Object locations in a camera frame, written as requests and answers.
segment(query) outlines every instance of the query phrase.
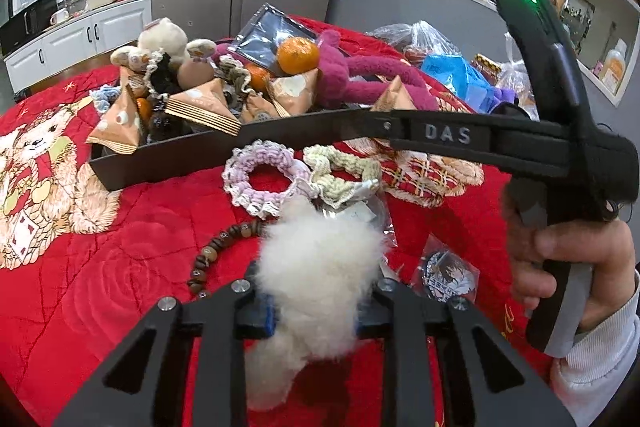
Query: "orange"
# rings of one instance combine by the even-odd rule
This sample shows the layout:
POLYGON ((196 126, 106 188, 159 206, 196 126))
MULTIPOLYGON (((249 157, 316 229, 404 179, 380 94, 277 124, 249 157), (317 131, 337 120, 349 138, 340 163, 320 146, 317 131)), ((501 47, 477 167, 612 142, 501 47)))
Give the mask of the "orange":
POLYGON ((245 68, 249 73, 251 73, 250 86, 256 91, 265 92, 267 89, 267 82, 269 82, 269 79, 271 78, 271 73, 252 62, 247 64, 245 68))
POLYGON ((151 118, 151 113, 153 112, 151 104, 146 98, 136 98, 136 104, 138 106, 138 114, 140 115, 140 120, 142 120, 142 123, 147 125, 149 122, 149 118, 151 118))
POLYGON ((306 73, 318 67, 320 49, 304 37, 289 37, 278 48, 276 58, 285 73, 306 73))

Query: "person's hand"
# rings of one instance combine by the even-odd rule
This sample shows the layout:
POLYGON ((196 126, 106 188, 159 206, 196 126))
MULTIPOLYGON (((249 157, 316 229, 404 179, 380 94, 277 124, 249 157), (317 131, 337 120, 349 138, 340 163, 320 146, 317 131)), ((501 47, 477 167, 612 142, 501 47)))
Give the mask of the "person's hand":
POLYGON ((502 193, 507 222, 507 252, 511 262, 511 292, 526 309, 556 291, 556 279, 534 263, 545 259, 592 263, 591 296, 580 321, 590 331, 618 311, 636 291, 636 252, 629 227, 623 221, 571 221, 543 230, 527 229, 515 211, 507 190, 502 193))

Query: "bolt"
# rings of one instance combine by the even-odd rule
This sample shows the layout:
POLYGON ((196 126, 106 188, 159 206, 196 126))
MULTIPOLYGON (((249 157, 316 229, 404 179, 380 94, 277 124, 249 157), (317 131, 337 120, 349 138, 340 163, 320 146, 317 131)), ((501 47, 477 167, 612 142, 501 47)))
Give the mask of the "bolt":
POLYGON ((383 292, 392 292, 395 287, 396 281, 394 281, 393 279, 389 279, 389 277, 378 280, 378 288, 380 288, 383 292))
POLYGON ((466 303, 466 299, 461 297, 460 295, 454 295, 449 299, 449 304, 451 304, 452 308, 458 311, 465 311, 468 308, 468 304, 466 303))
POLYGON ((178 301, 175 300, 175 297, 162 297, 158 301, 158 308, 160 308, 163 312, 168 312, 173 310, 177 303, 178 301))
POLYGON ((236 279, 231 283, 231 289, 236 293, 245 293, 251 288, 251 283, 247 279, 236 279))

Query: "red bedspread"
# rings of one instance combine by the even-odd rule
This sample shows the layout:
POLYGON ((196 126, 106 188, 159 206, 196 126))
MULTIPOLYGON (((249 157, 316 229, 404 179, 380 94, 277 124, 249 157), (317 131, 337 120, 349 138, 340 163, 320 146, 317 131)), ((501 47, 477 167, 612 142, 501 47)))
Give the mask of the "red bedspread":
MULTIPOLYGON (((342 47, 351 54, 397 56, 360 34, 342 35, 342 47)), ((84 140, 97 114, 91 104, 78 102, 89 89, 115 78, 112 66, 76 76, 0 119, 0 373, 43 427, 159 298, 190 298, 184 281, 198 250, 247 218, 223 192, 220 168, 120 194, 102 190, 82 167, 89 155, 84 140)), ((549 361, 524 342, 526 320, 509 295, 505 227, 498 211, 508 177, 492 167, 484 172, 484 184, 446 198, 438 208, 389 197, 399 244, 392 256, 404 263, 402 276, 409 279, 434 233, 471 261, 481 270, 477 304, 546 376, 549 361)), ((287 184, 272 171, 254 179, 256 187, 270 190, 287 184)), ((210 272, 208 288, 240 277, 257 248, 251 239, 225 251, 210 272)), ((345 360, 307 367, 285 405, 251 413, 250 420, 260 427, 375 426, 381 378, 381 346, 367 343, 345 360)), ((188 409, 185 425, 190 425, 188 409)))

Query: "white mug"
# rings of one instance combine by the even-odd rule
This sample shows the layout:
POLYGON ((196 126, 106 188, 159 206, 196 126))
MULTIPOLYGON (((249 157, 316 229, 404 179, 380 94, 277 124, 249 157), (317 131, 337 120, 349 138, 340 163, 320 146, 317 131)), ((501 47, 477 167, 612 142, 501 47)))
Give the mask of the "white mug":
POLYGON ((69 12, 66 8, 61 8, 57 12, 55 12, 51 19, 49 19, 50 24, 58 24, 69 19, 69 12))

